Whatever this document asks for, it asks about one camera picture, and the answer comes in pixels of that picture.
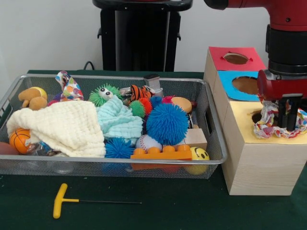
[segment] yellow smiley face ball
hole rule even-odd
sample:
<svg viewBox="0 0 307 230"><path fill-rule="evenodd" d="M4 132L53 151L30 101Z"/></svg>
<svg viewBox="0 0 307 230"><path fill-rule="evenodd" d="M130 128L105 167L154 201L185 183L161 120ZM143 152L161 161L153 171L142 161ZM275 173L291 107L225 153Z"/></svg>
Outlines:
<svg viewBox="0 0 307 230"><path fill-rule="evenodd" d="M198 147L192 147L190 148L190 150L192 152L192 160L201 160L201 161L210 160L208 153L204 149ZM203 174L207 170L207 168L208 165L189 165L184 167L184 169L192 175Z"/></svg>

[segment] baseball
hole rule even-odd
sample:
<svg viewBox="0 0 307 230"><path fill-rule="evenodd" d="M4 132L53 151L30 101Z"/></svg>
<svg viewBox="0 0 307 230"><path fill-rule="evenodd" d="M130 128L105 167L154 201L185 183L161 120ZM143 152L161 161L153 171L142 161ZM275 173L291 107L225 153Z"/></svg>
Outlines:
<svg viewBox="0 0 307 230"><path fill-rule="evenodd" d="M160 151L162 151L162 145L157 142L155 139L151 138L150 136L143 135L141 136L135 144L136 148L141 148L147 151L151 147L157 147Z"/></svg>

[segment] green spiky ball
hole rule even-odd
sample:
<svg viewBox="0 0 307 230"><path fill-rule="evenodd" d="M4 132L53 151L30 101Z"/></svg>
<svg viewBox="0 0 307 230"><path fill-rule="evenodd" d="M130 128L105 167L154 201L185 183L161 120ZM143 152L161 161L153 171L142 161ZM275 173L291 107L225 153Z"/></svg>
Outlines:
<svg viewBox="0 0 307 230"><path fill-rule="evenodd" d="M129 105L130 109L132 109L132 114L134 116L139 116L141 118L145 117L145 107L139 101L133 101Z"/></svg>
<svg viewBox="0 0 307 230"><path fill-rule="evenodd" d="M102 88L106 88L108 89L109 91L111 91L113 93L113 95L116 95L119 99L121 99L121 95L120 95L120 92L119 92L119 89L114 87L114 86L111 86L109 84L104 84L103 86L100 86L98 87L97 89L95 89L94 91L91 92L90 94L90 99L89 101L93 102L94 105L96 107L100 107L102 106L104 103L107 102L107 100L103 99L100 95L99 95L99 91L100 89Z"/></svg>

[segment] wire mesh basket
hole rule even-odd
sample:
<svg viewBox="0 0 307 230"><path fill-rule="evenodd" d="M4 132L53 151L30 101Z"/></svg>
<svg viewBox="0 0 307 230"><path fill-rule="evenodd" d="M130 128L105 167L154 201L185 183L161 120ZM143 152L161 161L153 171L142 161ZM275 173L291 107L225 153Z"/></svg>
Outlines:
<svg viewBox="0 0 307 230"><path fill-rule="evenodd" d="M78 75L72 75L72 77L78 82L85 100L88 100L92 90L105 83L119 88L126 88L132 84L141 87L145 84L143 78L138 77ZM227 157L225 141L210 87L206 82L199 79L161 78L160 84L164 95L176 95L197 102L197 108L193 112L193 122L205 134L208 142L209 161L0 155L0 174L208 179L216 167L222 164ZM18 94L33 86L43 88L48 93L49 100L61 92L61 87L55 81L54 75L27 74L17 78L0 101L0 141L9 141L6 122L14 111L21 108L22 102L18 100ZM141 168L142 166L150 168L153 165L158 167L133 170L133 164L141 166ZM193 166L195 167L193 170L204 171L204 173L199 175L189 174L185 170L187 166Z"/></svg>

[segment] light blue knit fabric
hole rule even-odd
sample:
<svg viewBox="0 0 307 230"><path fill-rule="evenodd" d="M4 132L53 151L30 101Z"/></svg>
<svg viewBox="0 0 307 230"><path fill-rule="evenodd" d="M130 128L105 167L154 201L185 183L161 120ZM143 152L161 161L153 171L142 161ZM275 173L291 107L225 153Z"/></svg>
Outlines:
<svg viewBox="0 0 307 230"><path fill-rule="evenodd" d="M133 144L142 135L143 121L138 116L133 116L132 111L124 106L123 102L114 97L96 108L98 122L106 139L124 138Z"/></svg>

